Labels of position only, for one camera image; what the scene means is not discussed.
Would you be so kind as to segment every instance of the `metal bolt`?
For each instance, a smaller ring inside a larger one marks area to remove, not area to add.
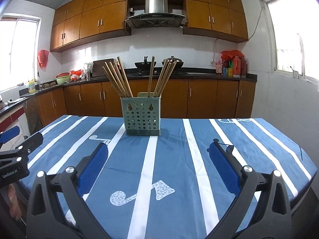
[[[244,166],[244,171],[245,172],[252,172],[253,169],[249,165],[246,165],[246,166]]]
[[[65,169],[65,171],[66,171],[66,173],[72,173],[72,172],[74,172],[74,167],[69,166],[69,167],[67,167],[67,168]]]
[[[274,170],[274,175],[277,176],[277,177],[280,177],[281,176],[281,172],[278,171],[278,170]]]
[[[39,171],[38,173],[37,173],[37,176],[38,177],[42,177],[44,175],[44,171]]]

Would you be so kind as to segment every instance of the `stainless steel range hood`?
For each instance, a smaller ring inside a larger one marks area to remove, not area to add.
[[[180,27],[186,16],[168,13],[167,0],[145,0],[145,13],[131,16],[125,22],[131,28]]]

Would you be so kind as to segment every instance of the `red plastic bag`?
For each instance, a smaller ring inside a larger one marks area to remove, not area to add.
[[[38,52],[38,63],[39,63],[40,68],[47,67],[48,58],[49,58],[49,51],[41,49]]]

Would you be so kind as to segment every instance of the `white stripe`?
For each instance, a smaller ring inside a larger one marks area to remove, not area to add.
[[[85,120],[87,116],[77,120],[72,126],[70,126],[67,130],[65,130],[63,133],[58,135],[55,139],[53,139],[50,143],[48,143],[44,149],[42,149],[40,152],[37,153],[37,155],[28,163],[28,169],[42,156],[45,154],[45,152],[50,149],[51,146],[53,146],[61,137],[63,137],[65,134],[70,132],[73,128],[75,128],[78,124],[81,123],[82,120]]]
[[[52,128],[54,128],[55,126],[59,125],[60,123],[62,123],[63,121],[67,120],[68,118],[72,117],[72,115],[66,116],[64,119],[60,120],[59,122],[47,127],[45,130],[43,130],[41,132],[42,136],[44,136],[46,133],[48,133]]]
[[[209,234],[213,228],[219,222],[218,213],[215,205],[215,200],[209,182],[209,178],[205,169],[202,155],[197,146],[192,127],[190,126],[188,119],[183,119],[187,142],[189,145],[190,154],[193,159],[193,164],[196,172],[196,178],[198,182],[199,195],[202,202],[202,208],[204,213],[204,222],[206,227],[206,233]]]
[[[211,122],[212,126],[216,130],[217,134],[220,136],[223,143],[226,145],[233,146],[232,142],[228,139],[228,137],[226,136],[224,131],[221,129],[221,127],[218,126],[217,122],[214,119],[210,119],[209,121]],[[241,156],[241,154],[239,153],[238,149],[235,146],[234,146],[234,149],[232,151],[232,155],[237,159],[237,161],[241,164],[241,166],[248,165],[246,163],[245,159]],[[260,194],[261,194],[261,191],[255,192],[255,198],[257,199],[257,201],[260,198]]]
[[[148,140],[127,239],[144,239],[150,206],[157,136]]]
[[[287,184],[288,188],[293,194],[293,197],[295,198],[298,195],[298,190],[296,189],[295,185],[292,183],[284,169],[281,167],[281,164],[279,163],[278,159],[274,157],[262,144],[259,142],[255,137],[252,136],[248,132],[246,128],[244,128],[236,119],[232,119],[232,121],[245,133],[245,135],[253,142],[256,146],[274,163],[277,170],[281,172],[281,175]]]
[[[283,144],[277,137],[273,136],[271,133],[268,132],[262,125],[260,125],[256,120],[250,119],[252,122],[254,122],[262,131],[265,132],[266,135],[271,137],[273,140],[277,142],[278,145],[280,145],[284,150],[286,150],[288,153],[292,155],[296,163],[299,165],[300,169],[304,172],[304,174],[307,176],[308,180],[311,181],[311,175],[309,172],[306,170],[306,168],[303,166],[303,164],[300,162],[299,158],[297,157],[296,153],[288,148],[286,145]]]
[[[103,117],[101,120],[96,123],[84,136],[82,136],[78,141],[76,141],[73,146],[65,153],[65,155],[58,161],[48,172],[47,175],[56,174],[60,168],[66,163],[66,161],[75,153],[80,145],[84,143],[85,140],[89,138],[92,133],[106,121],[108,117]]]

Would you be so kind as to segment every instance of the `white wall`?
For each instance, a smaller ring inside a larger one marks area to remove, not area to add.
[[[261,6],[258,0],[242,0],[248,36],[253,34]],[[317,86],[273,71],[266,22],[262,13],[255,35],[239,44],[249,73],[258,75],[252,117],[264,118],[297,144],[319,167],[319,92]],[[312,188],[319,196],[319,179]]]
[[[105,39],[62,52],[62,71],[83,68],[79,50],[91,47],[92,60],[121,57],[125,68],[135,68],[135,62],[142,62],[144,56],[155,56],[157,64],[163,59],[175,56],[184,61],[183,67],[211,68],[215,38],[183,35],[181,28],[132,29],[131,36]],[[216,42],[215,60],[220,60],[221,51],[238,49],[237,43],[224,40]]]

